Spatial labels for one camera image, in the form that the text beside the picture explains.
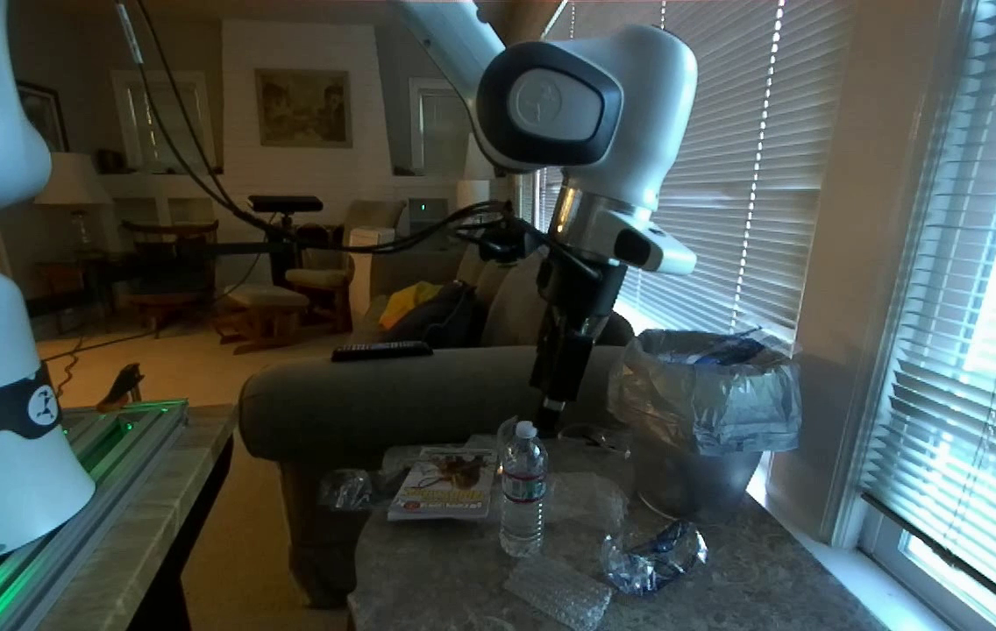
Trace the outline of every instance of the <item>light fixture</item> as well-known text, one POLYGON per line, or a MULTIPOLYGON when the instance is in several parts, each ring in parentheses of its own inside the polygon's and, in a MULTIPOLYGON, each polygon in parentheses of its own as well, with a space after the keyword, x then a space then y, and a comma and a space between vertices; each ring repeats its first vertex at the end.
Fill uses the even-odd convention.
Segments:
POLYGON ((93 166, 93 155, 53 155, 50 184, 37 198, 37 203, 69 212, 80 249, 97 249, 88 232, 88 212, 109 206, 109 192, 102 185, 97 170, 93 166))

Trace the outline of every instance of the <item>bottle cap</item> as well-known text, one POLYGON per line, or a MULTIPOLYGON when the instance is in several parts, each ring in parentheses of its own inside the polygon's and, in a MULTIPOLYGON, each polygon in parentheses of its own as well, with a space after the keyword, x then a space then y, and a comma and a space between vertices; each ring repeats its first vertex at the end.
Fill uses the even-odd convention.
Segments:
POLYGON ((518 420, 516 440, 524 440, 524 442, 536 440, 532 420, 518 420))

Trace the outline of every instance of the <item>framed picture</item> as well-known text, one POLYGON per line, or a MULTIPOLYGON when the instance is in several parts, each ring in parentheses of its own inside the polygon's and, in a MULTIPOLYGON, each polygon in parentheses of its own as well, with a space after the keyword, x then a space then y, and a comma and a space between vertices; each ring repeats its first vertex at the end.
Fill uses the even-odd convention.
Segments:
POLYGON ((65 102, 55 87, 18 82, 18 99, 21 99, 21 113, 44 133, 50 152, 68 152, 69 137, 68 137, 65 102))
POLYGON ((265 149, 352 149, 352 73, 258 69, 265 149))

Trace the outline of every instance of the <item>plastic water bottle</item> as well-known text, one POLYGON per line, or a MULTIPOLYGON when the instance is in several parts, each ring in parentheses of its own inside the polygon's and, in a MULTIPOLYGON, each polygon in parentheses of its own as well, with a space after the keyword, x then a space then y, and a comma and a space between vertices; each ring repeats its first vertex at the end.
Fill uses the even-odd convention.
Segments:
POLYGON ((544 544, 549 453, 532 420, 516 425, 516 440, 498 463, 503 528, 498 544, 510 557, 532 557, 544 544))

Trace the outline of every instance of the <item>window blinds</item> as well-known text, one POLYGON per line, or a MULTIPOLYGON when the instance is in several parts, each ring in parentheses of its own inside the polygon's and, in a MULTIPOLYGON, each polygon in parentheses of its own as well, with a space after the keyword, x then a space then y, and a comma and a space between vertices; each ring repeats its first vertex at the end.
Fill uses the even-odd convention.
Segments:
POLYGON ((797 338, 848 4, 569 4, 555 37, 662 24, 698 55, 698 99, 657 225, 698 252, 692 277, 629 273, 616 309, 662 331, 797 338))
POLYGON ((996 593, 996 0, 938 121, 864 487, 996 593))

